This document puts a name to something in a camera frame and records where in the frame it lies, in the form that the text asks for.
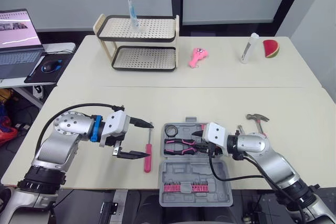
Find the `gray plastic toolbox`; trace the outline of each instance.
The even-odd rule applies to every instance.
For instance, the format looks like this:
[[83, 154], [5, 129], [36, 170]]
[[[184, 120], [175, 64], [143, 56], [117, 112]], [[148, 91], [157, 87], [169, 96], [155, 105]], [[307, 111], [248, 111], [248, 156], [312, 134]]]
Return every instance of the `gray plastic toolbox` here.
[[[233, 204], [232, 189], [230, 182], [217, 180], [211, 172], [208, 154], [197, 152], [194, 155], [169, 155], [164, 154], [164, 149], [180, 151], [186, 149], [180, 143], [164, 143], [166, 138], [193, 139], [197, 143], [201, 137], [192, 136], [195, 131], [202, 130], [202, 125], [197, 123], [196, 118], [186, 118], [185, 123], [167, 123], [163, 126], [161, 136], [161, 154], [166, 158], [160, 165], [159, 170], [159, 202], [163, 207], [228, 207]], [[168, 137], [165, 127], [174, 125], [178, 134]], [[226, 164], [219, 157], [213, 159], [214, 169], [221, 178], [228, 177]], [[180, 192], [164, 192], [165, 184], [181, 185]], [[193, 184], [207, 184], [207, 193], [192, 192]]]

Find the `robotic arm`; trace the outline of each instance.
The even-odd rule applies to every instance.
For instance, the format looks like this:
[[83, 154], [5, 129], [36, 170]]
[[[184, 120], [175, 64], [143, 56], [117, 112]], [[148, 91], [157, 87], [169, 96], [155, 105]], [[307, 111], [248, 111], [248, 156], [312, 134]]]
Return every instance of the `robotic arm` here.
[[288, 161], [272, 149], [265, 135], [240, 135], [238, 132], [227, 135], [223, 127], [210, 123], [207, 124], [202, 138], [220, 146], [224, 153], [232, 154], [235, 160], [252, 159], [251, 163], [257, 166], [271, 188], [276, 191], [278, 203], [286, 206], [288, 214], [295, 222], [336, 223], [334, 214], [313, 192], [318, 188], [308, 187]]
[[129, 117], [123, 107], [115, 106], [114, 110], [105, 122], [100, 115], [87, 116], [75, 111], [58, 115], [53, 122], [51, 135], [39, 148], [24, 179], [18, 182], [16, 189], [6, 188], [2, 192], [4, 204], [0, 205], [0, 224], [10, 223], [19, 208], [53, 212], [57, 192], [60, 185], [66, 182], [65, 174], [74, 160], [80, 141], [99, 143], [100, 147], [114, 146], [112, 156], [118, 158], [148, 156], [137, 151], [123, 152], [121, 143], [129, 124], [143, 128], [153, 126], [144, 120]]

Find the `table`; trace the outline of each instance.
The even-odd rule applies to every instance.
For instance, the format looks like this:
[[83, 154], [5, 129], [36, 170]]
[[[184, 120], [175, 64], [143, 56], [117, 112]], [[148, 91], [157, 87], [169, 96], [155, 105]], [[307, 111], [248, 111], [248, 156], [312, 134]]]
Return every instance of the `table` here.
[[[57, 52], [67, 50], [74, 51], [76, 48], [75, 43], [53, 43], [53, 44], [43, 44], [45, 52]], [[41, 57], [37, 62], [35, 68], [40, 64], [44, 57]], [[0, 79], [0, 89], [5, 88], [13, 88], [16, 92], [26, 98], [29, 102], [37, 106], [38, 108], [42, 108], [43, 103], [34, 97], [30, 92], [22, 87], [31, 87], [31, 86], [43, 86], [43, 85], [51, 85], [53, 82], [41, 82], [41, 83], [25, 83], [26, 77], [20, 78], [10, 78], [10, 79]]]
[[[308, 184], [335, 187], [335, 104], [323, 88], [157, 88], [157, 87], [55, 87], [38, 114], [1, 182], [16, 185], [30, 167], [36, 141], [46, 121], [67, 106], [100, 102], [123, 104], [128, 115], [152, 121], [152, 171], [143, 171], [143, 159], [112, 157], [112, 148], [81, 142], [67, 173], [65, 188], [156, 189], [158, 188], [162, 126], [184, 122], [186, 116], [198, 121], [217, 122], [234, 132], [237, 124], [245, 132], [256, 132], [247, 113], [260, 113], [273, 148], [281, 153]], [[111, 113], [107, 108], [77, 109], [85, 114]], [[144, 151], [148, 129], [129, 127], [122, 143], [124, 151]], [[230, 177], [259, 174], [246, 161], [223, 157]], [[232, 182], [233, 189], [269, 189], [263, 179]]]
[[[280, 51], [275, 58], [265, 58], [260, 42], [249, 63], [244, 65], [239, 57], [248, 37], [180, 37], [177, 69], [173, 72], [134, 72], [114, 70], [98, 38], [86, 36], [58, 86], [72, 87], [75, 83], [85, 87], [321, 87], [290, 39], [276, 37], [276, 40], [280, 43]], [[187, 63], [195, 47], [207, 49], [209, 57], [199, 61], [198, 68], [191, 69]]]

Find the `watermelon slice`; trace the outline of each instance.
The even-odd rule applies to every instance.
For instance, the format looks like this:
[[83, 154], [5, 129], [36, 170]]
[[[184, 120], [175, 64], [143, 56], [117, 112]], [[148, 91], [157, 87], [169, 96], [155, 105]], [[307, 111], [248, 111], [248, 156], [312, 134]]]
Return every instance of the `watermelon slice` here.
[[265, 49], [265, 57], [273, 58], [275, 57], [280, 49], [279, 43], [277, 43], [273, 39], [264, 40], [264, 49]]

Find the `pink toy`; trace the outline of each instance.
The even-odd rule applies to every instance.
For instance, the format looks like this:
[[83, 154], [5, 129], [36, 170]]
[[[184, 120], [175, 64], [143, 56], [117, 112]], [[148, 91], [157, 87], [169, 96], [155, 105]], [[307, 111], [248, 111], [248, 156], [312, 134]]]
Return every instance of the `pink toy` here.
[[199, 60], [202, 60], [204, 57], [208, 56], [208, 51], [203, 48], [194, 48], [192, 60], [189, 61], [189, 66], [191, 68], [196, 68], [196, 64]]

